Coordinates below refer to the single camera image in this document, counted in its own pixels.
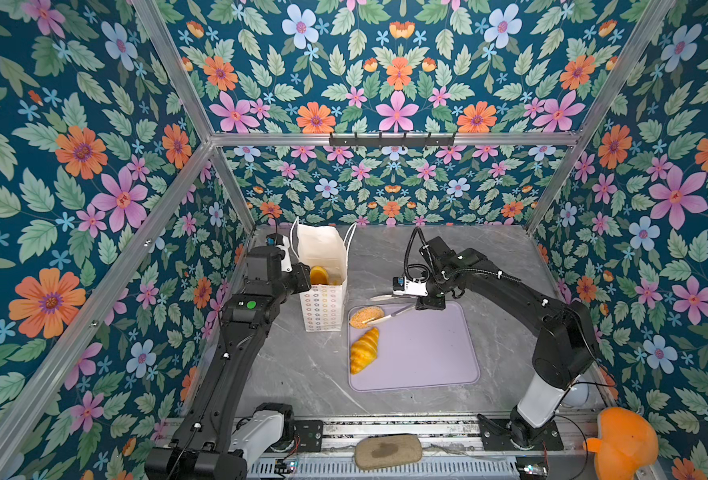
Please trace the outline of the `small ridged shell bread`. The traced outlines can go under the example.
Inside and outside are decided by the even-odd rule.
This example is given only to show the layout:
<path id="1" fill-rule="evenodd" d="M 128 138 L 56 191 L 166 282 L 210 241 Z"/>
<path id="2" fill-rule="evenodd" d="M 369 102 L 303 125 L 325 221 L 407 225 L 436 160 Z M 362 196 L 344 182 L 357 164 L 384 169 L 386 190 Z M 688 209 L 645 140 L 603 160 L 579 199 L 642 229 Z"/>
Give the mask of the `small ridged shell bread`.
<path id="1" fill-rule="evenodd" d="M 313 266 L 309 278 L 312 285 L 330 285 L 331 283 L 329 272 L 322 266 Z"/>

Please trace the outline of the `white patterned paper bag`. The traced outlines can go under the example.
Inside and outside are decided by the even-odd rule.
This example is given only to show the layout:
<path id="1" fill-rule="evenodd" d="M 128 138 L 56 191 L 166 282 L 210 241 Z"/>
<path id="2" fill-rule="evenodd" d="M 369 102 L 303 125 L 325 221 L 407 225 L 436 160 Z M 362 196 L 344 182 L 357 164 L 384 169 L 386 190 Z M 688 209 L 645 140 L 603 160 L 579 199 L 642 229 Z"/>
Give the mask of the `white patterned paper bag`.
<path id="1" fill-rule="evenodd" d="M 356 229 L 352 224 L 342 235 L 335 226 L 311 226 L 298 219 L 291 226 L 291 252 L 310 268 L 324 267 L 331 277 L 330 285 L 312 285 L 300 295 L 308 333 L 338 331 L 343 326 L 349 251 Z"/>

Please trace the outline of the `white handled tongs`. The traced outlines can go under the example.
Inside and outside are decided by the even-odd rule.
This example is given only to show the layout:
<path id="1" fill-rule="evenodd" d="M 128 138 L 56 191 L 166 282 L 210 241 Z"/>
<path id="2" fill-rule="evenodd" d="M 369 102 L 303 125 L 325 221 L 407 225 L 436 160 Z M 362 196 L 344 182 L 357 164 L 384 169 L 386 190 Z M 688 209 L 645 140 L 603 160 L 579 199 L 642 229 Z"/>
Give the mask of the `white handled tongs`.
<path id="1" fill-rule="evenodd" d="M 417 298 L 414 296 L 383 294 L 371 297 L 370 301 L 374 306 L 383 309 L 384 313 L 377 318 L 364 321 L 363 325 L 367 327 L 378 325 L 391 320 L 402 313 L 413 310 L 415 308 Z"/>

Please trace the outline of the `round sesame bun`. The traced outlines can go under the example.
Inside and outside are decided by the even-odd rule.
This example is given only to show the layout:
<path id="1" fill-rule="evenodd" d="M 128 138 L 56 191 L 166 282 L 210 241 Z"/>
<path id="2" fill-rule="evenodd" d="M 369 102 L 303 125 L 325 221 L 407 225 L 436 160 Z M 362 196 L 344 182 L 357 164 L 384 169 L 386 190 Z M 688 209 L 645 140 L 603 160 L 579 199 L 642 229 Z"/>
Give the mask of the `round sesame bun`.
<path id="1" fill-rule="evenodd" d="M 368 306 L 354 312 L 349 320 L 349 325 L 357 328 L 367 328 L 372 322 L 375 322 L 385 316 L 385 311 L 378 306 Z"/>

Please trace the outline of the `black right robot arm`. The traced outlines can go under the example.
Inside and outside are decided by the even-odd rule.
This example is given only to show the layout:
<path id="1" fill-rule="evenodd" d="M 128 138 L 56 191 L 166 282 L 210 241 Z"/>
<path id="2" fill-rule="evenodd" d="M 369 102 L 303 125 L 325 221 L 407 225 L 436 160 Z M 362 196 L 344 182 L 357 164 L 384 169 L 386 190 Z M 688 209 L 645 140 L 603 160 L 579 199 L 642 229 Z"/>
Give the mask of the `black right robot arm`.
<path id="1" fill-rule="evenodd" d="M 403 273 L 405 292 L 415 290 L 419 311 L 443 310 L 448 297 L 458 299 L 470 291 L 492 301 L 536 337 L 534 376 L 508 423 L 500 426 L 483 415 L 478 420 L 519 449 L 540 443 L 560 405 L 599 354 L 589 309 L 540 293 L 476 249 L 457 253 L 440 237 L 428 240 L 419 227 L 408 241 Z"/>

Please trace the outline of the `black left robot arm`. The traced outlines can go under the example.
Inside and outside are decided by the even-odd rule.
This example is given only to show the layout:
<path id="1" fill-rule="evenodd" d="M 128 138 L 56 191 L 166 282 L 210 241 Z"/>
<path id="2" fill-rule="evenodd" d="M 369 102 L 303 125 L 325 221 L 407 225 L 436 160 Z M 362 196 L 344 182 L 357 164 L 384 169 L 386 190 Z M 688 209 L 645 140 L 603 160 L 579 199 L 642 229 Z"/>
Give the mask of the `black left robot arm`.
<path id="1" fill-rule="evenodd" d="M 148 478 L 244 479 L 270 446 L 288 440 L 292 410 L 287 405 L 263 408 L 241 428 L 234 426 L 249 373 L 282 304 L 311 288 L 309 266 L 292 262 L 276 239 L 270 235 L 267 245 L 247 254 L 242 288 L 220 311 L 211 366 L 170 444 L 149 454 Z"/>

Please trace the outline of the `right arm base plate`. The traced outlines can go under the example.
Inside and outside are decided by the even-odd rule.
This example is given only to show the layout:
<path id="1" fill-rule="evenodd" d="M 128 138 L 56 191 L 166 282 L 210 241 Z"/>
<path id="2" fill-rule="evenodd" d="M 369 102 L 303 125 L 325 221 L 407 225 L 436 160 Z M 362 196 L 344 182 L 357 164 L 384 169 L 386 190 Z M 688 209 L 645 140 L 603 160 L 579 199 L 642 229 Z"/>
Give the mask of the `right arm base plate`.
<path id="1" fill-rule="evenodd" d="M 562 451 L 564 443 L 554 419 L 541 427 L 532 427 L 519 415 L 512 418 L 489 418 L 478 414 L 480 438 L 486 451 Z"/>

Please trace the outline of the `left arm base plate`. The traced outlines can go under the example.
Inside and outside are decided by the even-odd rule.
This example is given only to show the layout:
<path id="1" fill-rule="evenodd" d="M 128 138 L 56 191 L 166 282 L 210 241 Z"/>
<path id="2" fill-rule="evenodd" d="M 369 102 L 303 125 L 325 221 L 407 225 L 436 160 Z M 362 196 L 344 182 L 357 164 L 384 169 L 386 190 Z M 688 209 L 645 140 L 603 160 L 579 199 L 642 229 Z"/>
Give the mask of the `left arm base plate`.
<path id="1" fill-rule="evenodd" d="M 279 440 L 269 445 L 265 453 L 286 456 L 298 452 L 319 453 L 322 450 L 324 427 L 325 423 L 319 419 L 285 420 L 282 422 Z"/>

